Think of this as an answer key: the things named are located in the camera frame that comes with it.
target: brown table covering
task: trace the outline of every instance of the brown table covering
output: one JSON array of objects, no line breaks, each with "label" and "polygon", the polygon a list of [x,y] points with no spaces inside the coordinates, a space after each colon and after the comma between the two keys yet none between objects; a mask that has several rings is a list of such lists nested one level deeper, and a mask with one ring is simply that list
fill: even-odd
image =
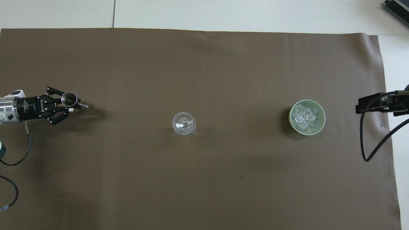
[{"label": "brown table covering", "polygon": [[[0,165],[20,190],[1,229],[400,229],[391,141],[364,162],[355,114],[385,91],[377,36],[2,29],[0,79],[2,96],[51,86],[90,106],[28,122],[30,155]],[[301,99],[325,110],[317,135],[289,126]],[[367,151],[388,131],[368,114]],[[4,161],[25,154],[22,124],[0,140]]]}]

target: ice cube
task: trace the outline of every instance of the ice cube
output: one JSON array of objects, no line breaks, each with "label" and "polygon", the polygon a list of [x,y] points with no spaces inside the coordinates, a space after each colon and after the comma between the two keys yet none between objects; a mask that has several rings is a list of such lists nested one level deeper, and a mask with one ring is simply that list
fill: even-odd
[{"label": "ice cube", "polygon": [[317,116],[315,116],[314,114],[310,114],[310,115],[306,116],[305,119],[306,119],[307,121],[315,121],[315,118],[316,118],[316,117],[317,117]]},{"label": "ice cube", "polygon": [[301,116],[303,117],[303,119],[305,119],[307,117],[307,115],[308,114],[305,112],[305,110],[301,112]]},{"label": "ice cube", "polygon": [[309,108],[305,110],[305,113],[306,113],[307,115],[312,114],[312,112],[311,112],[311,110],[310,110]]},{"label": "ice cube", "polygon": [[297,116],[297,114],[298,114],[298,111],[296,109],[292,109],[290,112],[290,115],[294,117]]},{"label": "ice cube", "polygon": [[295,109],[296,113],[299,113],[299,112],[304,110],[304,106],[302,106],[301,104],[298,104],[298,105],[294,106],[294,109]]},{"label": "ice cube", "polygon": [[303,122],[300,122],[300,123],[298,124],[298,126],[300,126],[300,128],[302,128],[302,129],[306,129],[306,128],[308,127],[308,123],[305,122],[305,121],[303,121]]},{"label": "ice cube", "polygon": [[317,128],[318,127],[318,122],[313,121],[313,122],[310,123],[310,125],[312,126],[312,128]]},{"label": "ice cube", "polygon": [[318,113],[318,110],[317,110],[317,108],[313,108],[313,109],[311,109],[311,112],[312,112],[312,114],[317,114]]},{"label": "ice cube", "polygon": [[295,122],[297,122],[297,123],[301,123],[301,122],[303,122],[303,117],[302,116],[296,116],[296,117],[294,117],[294,120],[295,120]]}]

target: black cable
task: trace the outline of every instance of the black cable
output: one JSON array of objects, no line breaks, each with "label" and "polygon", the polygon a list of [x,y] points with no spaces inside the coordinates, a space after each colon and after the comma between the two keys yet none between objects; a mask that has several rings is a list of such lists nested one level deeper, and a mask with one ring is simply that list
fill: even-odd
[{"label": "black cable", "polygon": [[10,183],[14,186],[14,189],[16,190],[16,196],[14,197],[13,202],[12,202],[11,204],[9,204],[9,207],[11,207],[11,206],[17,201],[17,198],[18,198],[18,188],[17,188],[17,185],[16,185],[12,180],[8,179],[7,177],[4,177],[4,176],[0,175],[0,178],[3,178],[3,179],[5,179],[5,180],[7,180],[8,182],[10,182]]},{"label": "black cable", "polygon": [[382,138],[382,140],[376,145],[376,147],[374,148],[374,150],[371,152],[371,154],[369,155],[368,158],[366,158],[365,155],[365,150],[364,150],[364,134],[363,134],[363,124],[364,124],[364,115],[365,112],[369,109],[369,107],[377,100],[379,100],[382,97],[388,96],[388,95],[394,95],[396,94],[396,91],[393,92],[387,92],[384,94],[381,94],[379,96],[376,96],[375,98],[373,98],[371,101],[368,102],[368,104],[366,104],[365,108],[362,111],[361,114],[361,120],[360,120],[360,144],[361,144],[361,153],[362,153],[362,158],[364,159],[364,161],[368,162],[372,159],[372,157],[375,155],[375,153],[379,150],[379,148],[385,143],[385,141],[391,137],[396,131],[398,131],[400,128],[402,128],[404,125],[409,123],[409,119],[405,120],[404,122],[400,123],[398,126],[396,126],[394,129],[392,129],[388,134],[386,134],[386,136],[384,136],[384,138]]},{"label": "black cable", "polygon": [[14,165],[20,164],[27,157],[28,153],[31,150],[31,137],[30,137],[30,134],[27,134],[27,136],[28,136],[28,151],[27,151],[26,155],[21,160],[19,160],[19,162],[14,163],[14,164],[8,164],[8,163],[4,162],[3,160],[0,160],[0,162],[5,164],[5,165],[8,165],[8,166],[14,166]]}]

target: metal cup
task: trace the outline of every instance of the metal cup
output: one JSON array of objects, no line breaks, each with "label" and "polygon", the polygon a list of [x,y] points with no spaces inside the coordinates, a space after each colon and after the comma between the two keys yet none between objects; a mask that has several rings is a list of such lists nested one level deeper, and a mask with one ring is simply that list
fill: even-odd
[{"label": "metal cup", "polygon": [[77,101],[78,98],[73,92],[66,92],[61,96],[61,103],[63,103],[63,105],[67,107],[75,105]]}]

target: clear glass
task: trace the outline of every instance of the clear glass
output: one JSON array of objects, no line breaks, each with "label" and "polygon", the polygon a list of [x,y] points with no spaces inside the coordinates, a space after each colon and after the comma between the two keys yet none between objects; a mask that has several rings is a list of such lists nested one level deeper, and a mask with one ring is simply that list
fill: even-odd
[{"label": "clear glass", "polygon": [[172,120],[173,130],[184,137],[196,132],[196,121],[192,114],[187,112],[177,113]]}]

